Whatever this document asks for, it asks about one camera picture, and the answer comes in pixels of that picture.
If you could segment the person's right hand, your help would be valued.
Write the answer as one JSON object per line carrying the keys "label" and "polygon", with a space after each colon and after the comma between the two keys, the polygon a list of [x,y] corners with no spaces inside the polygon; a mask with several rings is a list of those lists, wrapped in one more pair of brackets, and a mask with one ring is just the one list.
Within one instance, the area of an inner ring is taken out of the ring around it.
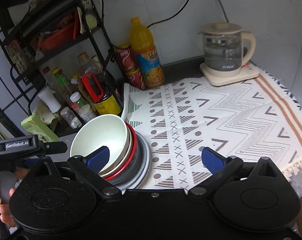
{"label": "person's right hand", "polygon": [[2,204],[2,199],[0,198],[0,220],[7,226],[14,228],[16,224],[9,210],[8,204]]}

